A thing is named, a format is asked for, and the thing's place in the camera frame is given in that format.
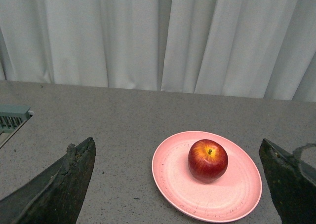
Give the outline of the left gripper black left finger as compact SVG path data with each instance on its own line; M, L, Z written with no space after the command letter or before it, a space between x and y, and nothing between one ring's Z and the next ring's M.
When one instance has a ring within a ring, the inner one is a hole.
M2 224L75 224L96 157L92 137L75 146L28 183L0 201Z

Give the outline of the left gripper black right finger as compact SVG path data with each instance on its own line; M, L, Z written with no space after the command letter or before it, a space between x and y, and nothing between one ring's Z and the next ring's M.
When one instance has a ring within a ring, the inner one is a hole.
M301 159L303 151L315 147L307 143L289 153L268 139L262 140L259 156L283 224L316 222L316 169Z

